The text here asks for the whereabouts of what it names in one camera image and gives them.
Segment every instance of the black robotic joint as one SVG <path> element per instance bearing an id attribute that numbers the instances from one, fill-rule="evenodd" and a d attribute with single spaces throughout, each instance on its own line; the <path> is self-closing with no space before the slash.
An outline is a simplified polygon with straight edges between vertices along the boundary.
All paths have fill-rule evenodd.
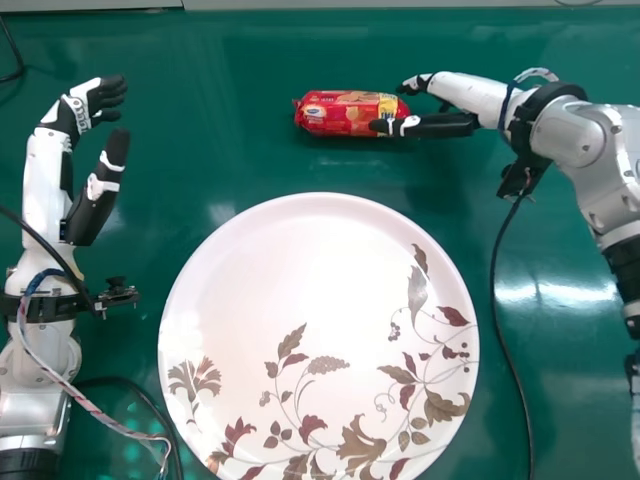
<path id="1" fill-rule="evenodd" d="M 0 451 L 0 480 L 54 480 L 60 456 L 43 448 Z"/>
<path id="2" fill-rule="evenodd" d="M 603 255 L 625 305 L 640 301 L 640 235 L 611 245 Z M 625 321 L 631 338 L 640 340 L 640 314 L 626 316 Z"/>
<path id="3" fill-rule="evenodd" d="M 531 150 L 531 130 L 544 107 L 563 95 L 573 95 L 580 100 L 587 99 L 585 91 L 577 85 L 550 82 L 536 90 L 516 108 L 508 130 L 511 132 L 511 148 L 518 155 L 518 159 L 503 170 L 498 197 L 531 194 L 551 165 L 551 160 Z"/>

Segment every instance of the robotic hand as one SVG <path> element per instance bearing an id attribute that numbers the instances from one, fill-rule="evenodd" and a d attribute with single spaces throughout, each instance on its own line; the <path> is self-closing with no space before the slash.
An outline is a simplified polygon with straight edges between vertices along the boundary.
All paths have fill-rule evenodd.
<path id="1" fill-rule="evenodd" d="M 107 220 L 120 190 L 129 148 L 129 132 L 111 133 L 97 166 L 74 199 L 71 154 L 81 135 L 102 122 L 120 118 L 112 110 L 124 101 L 122 76 L 95 78 L 63 94 L 29 137 L 23 183 L 23 219 L 46 240 L 76 276 L 47 277 L 27 312 L 26 337 L 34 351 L 54 371 L 71 381 L 81 363 L 79 344 L 72 338 L 77 312 L 104 311 L 137 300 L 135 288 L 124 288 L 123 277 L 83 305 L 86 292 L 74 287 L 84 277 L 73 258 L 75 246 L 89 246 Z M 11 336 L 0 353 L 0 479 L 53 478 L 62 452 L 70 400 L 27 356 L 17 341 L 16 311 L 32 278 L 56 260 L 27 232 L 18 265 L 8 270 L 0 309 Z"/>
<path id="2" fill-rule="evenodd" d="M 527 76 L 549 83 L 526 91 Z M 434 95 L 439 114 L 374 120 L 372 130 L 392 136 L 471 135 L 498 130 L 518 158 L 503 170 L 498 196 L 529 195 L 554 163 L 573 183 L 580 211 L 611 271 L 624 302 L 629 334 L 640 339 L 640 108 L 594 104 L 584 90 L 559 82 L 546 69 L 530 69 L 510 84 L 464 73 L 411 77 L 398 93 Z M 455 106 L 460 112 L 444 113 Z M 634 413 L 632 439 L 640 470 L 640 349 L 626 359 Z"/>

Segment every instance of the white cable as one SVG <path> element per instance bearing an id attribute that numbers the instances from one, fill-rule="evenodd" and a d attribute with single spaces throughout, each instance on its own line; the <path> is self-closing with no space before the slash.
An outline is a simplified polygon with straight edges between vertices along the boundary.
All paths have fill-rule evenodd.
<path id="1" fill-rule="evenodd" d="M 85 397 L 77 388 L 67 382 L 61 375 L 58 374 L 55 370 L 51 369 L 38 355 L 36 355 L 29 344 L 29 341 L 26 337 L 25 326 L 26 326 L 26 312 L 29 311 L 29 303 L 31 302 L 31 295 L 37 290 L 38 285 L 46 278 L 47 276 L 61 276 L 64 277 L 64 272 L 56 269 L 47 269 L 43 272 L 37 274 L 33 280 L 29 283 L 24 296 L 20 299 L 20 305 L 18 307 L 18 312 L 16 315 L 16 323 L 18 326 L 18 340 L 22 344 L 27 355 L 29 355 L 38 366 L 44 371 L 45 375 L 49 377 L 50 380 L 58 384 L 65 392 L 67 392 L 76 402 L 80 404 L 82 408 L 84 408 L 89 414 L 98 420 L 103 425 L 109 427 L 111 430 L 118 432 L 125 437 L 133 438 L 140 442 L 147 450 L 151 452 L 154 456 L 156 462 L 160 465 L 160 473 L 159 478 L 165 478 L 167 474 L 167 465 L 169 454 L 171 453 L 171 442 L 166 437 L 161 436 L 160 434 L 147 434 L 137 432 L 135 430 L 131 430 L 121 423 L 117 422 L 102 410 L 100 410 L 91 400 Z M 166 452 L 164 455 L 159 455 L 158 452 L 151 446 L 151 442 L 163 442 L 167 446 Z"/>

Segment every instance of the black cable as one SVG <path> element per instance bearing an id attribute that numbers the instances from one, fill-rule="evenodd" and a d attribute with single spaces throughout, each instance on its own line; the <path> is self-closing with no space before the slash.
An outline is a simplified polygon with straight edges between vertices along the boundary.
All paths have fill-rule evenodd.
<path id="1" fill-rule="evenodd" d="M 5 75 L 4 77 L 0 77 L 0 83 L 5 83 L 10 82 L 11 80 L 15 80 L 16 78 L 19 78 L 24 74 L 24 61 L 22 60 L 20 50 L 18 50 L 16 42 L 13 39 L 13 35 L 11 35 L 9 27 L 7 27 L 7 24 L 4 22 L 4 18 L 2 18 L 2 16 L 0 16 L 0 27 L 2 27 L 2 30 L 4 30 L 4 34 L 7 37 L 7 42 L 9 42 L 9 47 L 13 52 L 13 56 L 16 57 L 16 63 L 18 65 L 15 72 L 10 73 L 9 75 Z"/>
<path id="2" fill-rule="evenodd" d="M 169 443 L 171 444 L 171 454 L 174 459 L 174 470 L 176 474 L 176 480 L 184 480 L 184 472 L 182 471 L 182 463 L 180 462 L 180 452 L 178 451 L 178 437 L 171 420 L 156 407 L 153 400 L 142 387 L 135 384 L 128 378 L 124 377 L 101 377 L 93 378 L 89 380 L 83 380 L 77 382 L 74 385 L 77 388 L 92 388 L 92 387 L 107 387 L 110 384 L 120 384 L 123 387 L 131 390 L 140 400 L 147 404 L 149 409 L 153 412 L 154 416 L 158 419 L 160 424 L 164 427 L 167 437 L 169 437 Z"/>
<path id="3" fill-rule="evenodd" d="M 524 419 L 527 424 L 527 442 L 529 446 L 529 480 L 533 480 L 534 472 L 535 472 L 535 449 L 533 442 L 533 428 L 531 425 L 531 416 L 529 414 L 529 406 L 527 405 L 527 400 L 524 395 L 524 389 L 522 388 L 522 381 L 518 376 L 518 372 L 516 371 L 516 367 L 513 363 L 513 358 L 511 357 L 511 352 L 509 351 L 509 347 L 507 346 L 507 341 L 504 338 L 504 334 L 502 333 L 502 328 L 500 327 L 500 322 L 498 322 L 498 306 L 496 299 L 496 262 L 498 260 L 498 249 L 500 248 L 500 243 L 502 242 L 502 237 L 504 237 L 511 220 L 513 220 L 514 215 L 518 211 L 518 207 L 520 207 L 520 203 L 524 200 L 524 195 L 520 194 L 514 204 L 509 210 L 509 214 L 504 219 L 500 230 L 498 231 L 498 236 L 496 237 L 496 242 L 493 244 L 493 251 L 491 252 L 491 263 L 489 266 L 489 290 L 490 290 L 490 302 L 491 302 L 491 316 L 493 318 L 493 325 L 496 330 L 496 336 L 498 337 L 498 341 L 500 342 L 500 347 L 504 352 L 504 356 L 507 359 L 507 364 L 509 365 L 509 369 L 511 370 L 511 374 L 513 375 L 513 379 L 516 382 L 516 386 L 518 387 L 518 393 L 520 395 L 520 401 L 522 403 L 522 410 L 524 413 Z"/>
<path id="4" fill-rule="evenodd" d="M 47 242 L 44 238 L 42 238 L 42 236 L 38 232 L 36 232 L 33 228 L 31 228 L 31 226 L 28 223 L 22 220 L 22 218 L 20 218 L 18 215 L 13 213 L 11 210 L 6 208 L 5 206 L 0 205 L 0 213 L 2 213 L 5 217 L 7 217 L 16 225 L 19 225 L 36 242 L 38 242 L 38 244 L 49 255 L 51 255 L 56 262 L 58 262 L 62 270 L 64 270 L 64 273 L 69 279 L 69 281 L 73 284 L 73 287 L 77 290 L 78 295 L 80 295 L 80 300 L 82 300 L 82 303 L 86 305 L 87 309 L 89 310 L 89 312 L 91 312 L 91 314 L 94 317 L 97 316 L 95 305 L 91 301 L 91 298 L 89 297 L 89 294 L 84 288 L 82 281 L 78 277 L 76 277 L 75 273 L 73 273 L 73 270 L 71 270 L 71 267 L 69 266 L 69 264 L 64 260 L 64 258 L 60 256 L 58 252 L 56 252 L 56 250 L 51 246 L 51 244 Z"/>

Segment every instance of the cable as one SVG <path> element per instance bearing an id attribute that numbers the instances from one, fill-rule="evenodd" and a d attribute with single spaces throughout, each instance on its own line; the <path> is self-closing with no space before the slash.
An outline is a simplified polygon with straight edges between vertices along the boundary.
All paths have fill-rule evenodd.
<path id="1" fill-rule="evenodd" d="M 60 256 L 60 254 L 51 246 L 51 244 L 47 242 L 38 232 L 36 232 L 33 228 L 31 228 L 31 225 L 29 225 L 22 218 L 20 218 L 18 215 L 16 215 L 14 212 L 9 210 L 5 206 L 0 205 L 0 213 L 2 213 L 5 217 L 7 217 L 16 225 L 19 225 L 25 232 L 27 232 L 31 236 L 31 238 L 33 238 L 36 242 L 38 242 L 38 244 L 49 255 L 51 255 L 56 262 L 58 262 L 58 264 L 64 271 L 67 279 L 69 279 L 69 281 L 73 285 L 73 288 L 75 288 L 76 291 L 78 292 L 78 295 L 80 295 L 80 300 L 82 300 L 82 303 L 86 305 L 91 315 L 93 315 L 94 317 L 97 316 L 98 314 L 96 312 L 95 305 L 91 301 L 91 298 L 89 297 L 89 294 L 84 288 L 82 281 L 78 277 L 76 277 L 75 273 L 73 273 L 73 270 L 71 270 L 71 267 L 69 266 L 69 264 L 64 260 L 64 258 Z"/>
<path id="2" fill-rule="evenodd" d="M 118 421 L 111 418 L 109 415 L 100 410 L 91 400 L 89 400 L 85 395 L 83 395 L 76 387 L 71 385 L 62 375 L 53 370 L 47 363 L 42 360 L 31 347 L 31 344 L 27 340 L 26 333 L 26 325 L 27 325 L 27 312 L 29 311 L 29 303 L 31 301 L 31 296 L 37 291 L 40 283 L 48 276 L 64 276 L 64 272 L 61 270 L 56 270 L 54 268 L 48 268 L 40 273 L 38 273 L 33 279 L 29 282 L 24 295 L 20 299 L 20 306 L 18 307 L 18 312 L 16 314 L 16 324 L 17 324 L 17 337 L 16 340 L 20 342 L 22 348 L 25 353 L 42 369 L 45 375 L 53 382 L 55 382 L 58 386 L 62 388 L 66 393 L 68 393 L 78 404 L 84 408 L 93 418 L 98 420 L 104 426 L 110 428 L 111 430 L 118 432 L 125 437 L 133 438 L 137 440 L 142 446 L 144 446 L 151 455 L 154 456 L 157 463 L 160 465 L 160 473 L 159 479 L 164 479 L 167 474 L 167 463 L 169 460 L 169 455 L 171 454 L 172 444 L 169 439 L 163 437 L 160 434 L 148 434 L 138 432 L 136 430 L 132 430 Z M 151 446 L 151 442 L 162 442 L 166 445 L 166 450 L 163 454 L 158 454 L 154 448 Z"/>
<path id="3" fill-rule="evenodd" d="M 518 376 L 518 372 L 516 371 L 515 364 L 513 363 L 513 358 L 511 357 L 511 352 L 509 351 L 509 347 L 507 346 L 507 341 L 504 338 L 504 334 L 502 333 L 502 327 L 500 327 L 500 322 L 498 322 L 498 306 L 496 299 L 496 262 L 498 260 L 498 250 L 500 248 L 500 243 L 502 242 L 502 237 L 504 237 L 511 220 L 514 215 L 518 211 L 522 200 L 524 200 L 525 195 L 521 192 L 520 195 L 516 198 L 515 202 L 511 206 L 511 210 L 507 214 L 507 217 L 504 219 L 500 230 L 498 231 L 498 236 L 496 237 L 496 241 L 493 244 L 493 251 L 491 252 L 491 263 L 489 266 L 489 295 L 490 295 L 490 303 L 491 303 L 491 317 L 493 318 L 493 326 L 496 330 L 496 336 L 498 337 L 498 341 L 500 342 L 500 347 L 504 353 L 505 358 L 507 359 L 507 364 L 509 365 L 509 369 L 511 370 L 511 374 L 513 375 L 513 379 L 516 382 L 516 386 L 518 387 L 518 394 L 520 395 L 520 401 L 522 403 L 522 410 L 524 412 L 524 419 L 527 424 L 527 441 L 529 446 L 529 480 L 533 480 L 534 472 L 535 472 L 535 449 L 534 449 L 534 441 L 533 441 L 533 428 L 531 425 L 531 416 L 529 414 L 529 406 L 527 405 L 527 400 L 524 395 L 524 389 L 522 388 L 522 381 Z"/>
<path id="4" fill-rule="evenodd" d="M 156 407 L 153 400 L 147 392 L 145 392 L 142 387 L 135 384 L 128 378 L 124 377 L 101 377 L 101 378 L 92 378 L 90 380 L 83 380 L 81 382 L 75 383 L 77 388 L 93 388 L 93 387 L 108 387 L 110 384 L 120 384 L 121 386 L 128 388 L 131 390 L 142 402 L 146 403 L 149 409 L 153 412 L 154 416 L 160 422 L 160 424 L 164 427 L 167 436 L 169 437 L 169 442 L 171 443 L 171 450 L 174 459 L 174 470 L 176 474 L 176 480 L 184 480 L 184 472 L 182 471 L 182 463 L 180 462 L 180 453 L 178 451 L 178 437 L 175 433 L 175 428 L 171 423 L 171 420 L 168 419 L 166 414 L 164 414 L 158 407 Z"/>
<path id="5" fill-rule="evenodd" d="M 15 80 L 16 78 L 19 78 L 22 75 L 24 75 L 25 69 L 24 69 L 24 61 L 22 60 L 22 55 L 20 55 L 20 51 L 18 50 L 16 42 L 13 39 L 13 35 L 11 35 L 11 32 L 9 31 L 9 27 L 7 27 L 7 24 L 4 22 L 4 18 L 2 18 L 2 16 L 0 16 L 0 26 L 2 27 L 2 30 L 4 30 L 4 34 L 7 37 L 7 42 L 9 42 L 9 47 L 13 52 L 13 56 L 16 57 L 16 63 L 18 64 L 18 67 L 16 68 L 15 72 L 10 73 L 9 75 L 5 75 L 4 77 L 0 77 L 0 83 L 5 83 L 5 82 L 10 82 L 11 80 Z"/>

